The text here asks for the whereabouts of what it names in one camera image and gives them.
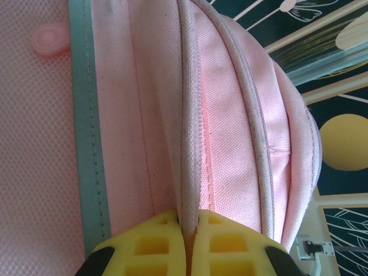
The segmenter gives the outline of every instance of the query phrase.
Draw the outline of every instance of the pink backpack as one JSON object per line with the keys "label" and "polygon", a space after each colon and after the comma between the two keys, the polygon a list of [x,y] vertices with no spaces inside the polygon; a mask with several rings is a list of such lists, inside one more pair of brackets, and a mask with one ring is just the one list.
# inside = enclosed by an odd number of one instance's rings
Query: pink backpack
{"label": "pink backpack", "polygon": [[[172,208],[187,245],[198,210],[208,209],[291,248],[321,166],[302,97],[256,40],[205,0],[151,2],[91,0],[93,41],[86,26],[83,43],[71,40],[72,61],[81,47],[87,72],[86,90],[74,87],[76,120],[88,129],[81,134],[75,121],[77,153],[93,153],[89,179],[88,156],[77,154],[80,200],[70,54],[46,59],[22,46],[21,65],[2,69],[1,275],[39,275],[39,266],[42,275],[72,274],[83,262],[82,229],[93,248],[91,225],[103,240]],[[74,67],[73,76],[74,85],[84,81]],[[86,226],[86,216],[97,223]]]}

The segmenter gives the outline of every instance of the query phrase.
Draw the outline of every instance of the pink fabric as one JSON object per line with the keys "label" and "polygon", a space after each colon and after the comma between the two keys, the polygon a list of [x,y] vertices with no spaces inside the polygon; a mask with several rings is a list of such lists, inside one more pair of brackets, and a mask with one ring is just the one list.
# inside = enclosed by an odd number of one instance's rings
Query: pink fabric
{"label": "pink fabric", "polygon": [[0,275],[73,275],[84,260],[70,53],[30,44],[66,0],[0,1]]}
{"label": "pink fabric", "polygon": [[[113,234],[175,203],[195,212],[183,199],[196,198],[201,171],[201,208],[290,249],[320,165],[318,134],[295,87],[205,1],[109,3],[109,13],[104,2],[92,7]],[[198,125],[200,137],[192,135]]]}

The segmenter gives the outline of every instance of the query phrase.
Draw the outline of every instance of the pale yellow circle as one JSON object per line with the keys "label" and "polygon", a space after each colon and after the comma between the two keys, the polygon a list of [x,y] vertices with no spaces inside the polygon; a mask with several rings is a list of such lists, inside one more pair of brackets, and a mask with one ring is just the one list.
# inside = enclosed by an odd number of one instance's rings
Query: pale yellow circle
{"label": "pale yellow circle", "polygon": [[320,129],[323,161],[342,171],[368,168],[368,119],[342,114],[328,120]]}

